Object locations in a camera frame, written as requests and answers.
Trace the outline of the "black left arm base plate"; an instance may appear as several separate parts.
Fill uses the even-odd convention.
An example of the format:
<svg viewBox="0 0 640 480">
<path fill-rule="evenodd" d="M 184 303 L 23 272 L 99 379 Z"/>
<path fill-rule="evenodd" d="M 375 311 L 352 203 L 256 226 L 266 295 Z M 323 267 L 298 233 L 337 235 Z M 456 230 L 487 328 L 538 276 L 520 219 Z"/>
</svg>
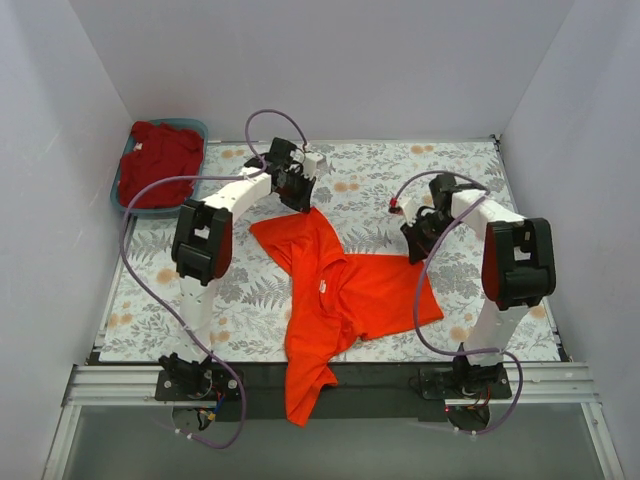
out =
<svg viewBox="0 0 640 480">
<path fill-rule="evenodd" d="M 239 382 L 224 369 L 209 369 L 193 379 L 163 370 L 154 393 L 157 401 L 239 401 L 240 396 Z"/>
</svg>

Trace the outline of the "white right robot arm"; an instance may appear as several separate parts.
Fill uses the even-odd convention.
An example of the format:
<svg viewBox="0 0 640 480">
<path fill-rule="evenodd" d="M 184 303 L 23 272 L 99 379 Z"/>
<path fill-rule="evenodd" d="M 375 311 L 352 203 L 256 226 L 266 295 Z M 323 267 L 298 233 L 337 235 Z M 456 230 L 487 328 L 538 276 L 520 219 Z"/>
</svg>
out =
<svg viewBox="0 0 640 480">
<path fill-rule="evenodd" d="M 481 283 L 484 304 L 473 332 L 456 351 L 430 344 L 414 322 L 416 334 L 430 351 L 453 357 L 471 368 L 493 367 L 515 355 L 507 345 L 529 309 L 556 288 L 550 223 L 526 218 L 490 198 L 489 189 L 453 172 L 433 170 L 407 180 L 389 202 L 391 213 L 403 215 L 401 227 L 409 262 L 421 263 L 413 317 L 429 266 L 445 238 L 464 224 L 483 241 Z"/>
</svg>

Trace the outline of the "orange t shirt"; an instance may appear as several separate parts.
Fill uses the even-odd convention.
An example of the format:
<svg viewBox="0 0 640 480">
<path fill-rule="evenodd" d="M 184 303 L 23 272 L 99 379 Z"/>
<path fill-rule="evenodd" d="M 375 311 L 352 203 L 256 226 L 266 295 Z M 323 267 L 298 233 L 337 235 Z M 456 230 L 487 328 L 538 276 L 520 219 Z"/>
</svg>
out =
<svg viewBox="0 0 640 480">
<path fill-rule="evenodd" d="M 285 411 L 299 427 L 307 424 L 321 390 L 338 382 L 329 367 L 333 357 L 358 340 L 404 333 L 415 321 L 424 326 L 444 317 L 428 281 L 413 317 L 419 265 L 402 255 L 345 252 L 317 209 L 256 222 L 250 232 L 292 281 Z"/>
</svg>

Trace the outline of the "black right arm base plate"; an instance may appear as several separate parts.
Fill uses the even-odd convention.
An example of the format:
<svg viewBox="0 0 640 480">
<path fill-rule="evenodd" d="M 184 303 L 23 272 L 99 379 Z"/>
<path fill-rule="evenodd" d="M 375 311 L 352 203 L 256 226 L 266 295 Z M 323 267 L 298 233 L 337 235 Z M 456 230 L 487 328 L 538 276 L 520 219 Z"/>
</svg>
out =
<svg viewBox="0 0 640 480">
<path fill-rule="evenodd" d="M 454 367 L 452 363 L 432 363 L 418 369 L 418 392 L 426 400 L 482 398 L 507 400 L 512 396 L 502 364 L 490 367 Z"/>
</svg>

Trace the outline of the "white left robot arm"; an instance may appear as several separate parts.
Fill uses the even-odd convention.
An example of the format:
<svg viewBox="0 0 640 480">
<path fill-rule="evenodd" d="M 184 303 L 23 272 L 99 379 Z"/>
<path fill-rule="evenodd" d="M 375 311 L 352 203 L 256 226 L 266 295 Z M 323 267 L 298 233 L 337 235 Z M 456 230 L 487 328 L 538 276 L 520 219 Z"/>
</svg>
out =
<svg viewBox="0 0 640 480">
<path fill-rule="evenodd" d="M 211 347 L 218 281 L 232 260 L 233 228 L 247 210 L 276 194 L 288 208 L 307 213 L 320 153 L 276 138 L 268 152 L 244 164 L 236 180 L 202 200 L 187 200 L 178 217 L 171 257 L 180 285 L 180 332 L 173 352 L 200 362 Z"/>
</svg>

